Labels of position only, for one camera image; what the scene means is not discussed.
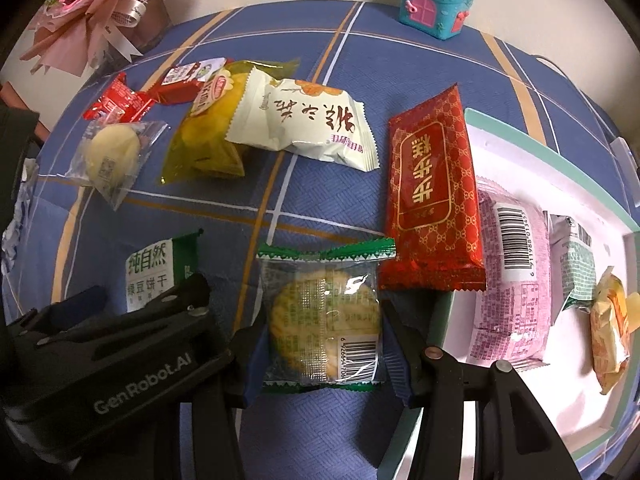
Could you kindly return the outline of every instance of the pink door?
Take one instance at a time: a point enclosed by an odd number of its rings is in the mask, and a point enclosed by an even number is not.
[[[468,10],[462,10],[461,12],[457,13],[456,15],[456,21],[453,22],[453,27],[451,27],[451,31],[452,32],[457,32],[462,28],[462,25],[465,23],[465,18],[469,15],[469,11]]]
[[[436,4],[433,0],[408,0],[407,9],[414,22],[433,27],[436,22]]]

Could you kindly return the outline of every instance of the white wall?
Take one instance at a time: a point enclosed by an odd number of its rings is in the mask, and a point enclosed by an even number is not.
[[[174,22],[277,0],[167,0]],[[367,0],[397,4],[398,0]],[[640,53],[603,0],[475,0],[467,23],[554,60],[627,134],[640,132]],[[13,56],[0,73],[52,127],[81,82],[51,71],[29,76]]]

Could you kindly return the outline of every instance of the screw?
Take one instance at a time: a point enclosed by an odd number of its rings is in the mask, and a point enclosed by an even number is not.
[[[192,310],[188,310],[188,314],[193,317],[206,316],[209,313],[209,309],[206,306],[200,306]]]
[[[511,372],[511,370],[513,370],[513,366],[511,366],[511,363],[508,361],[505,361],[504,359],[500,359],[496,361],[495,367],[498,368],[498,371],[505,374],[508,374],[509,372]]]
[[[424,349],[424,355],[429,359],[440,359],[444,354],[437,346],[429,346]]]

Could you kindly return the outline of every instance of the green tin package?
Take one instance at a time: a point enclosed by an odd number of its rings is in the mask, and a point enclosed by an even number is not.
[[[378,263],[396,257],[392,238],[329,251],[301,252],[263,245],[263,303],[267,307],[271,390],[322,386],[370,389],[379,382],[382,316]]]
[[[133,253],[125,265],[127,312],[179,285],[198,269],[198,237],[202,229],[178,238],[160,240]]]
[[[591,237],[570,216],[548,216],[551,291],[555,312],[589,308],[596,285]]]

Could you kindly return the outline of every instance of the teal toy house box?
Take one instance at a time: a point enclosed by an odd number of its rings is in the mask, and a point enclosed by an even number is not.
[[[460,33],[474,0],[402,0],[400,22],[440,40]]]

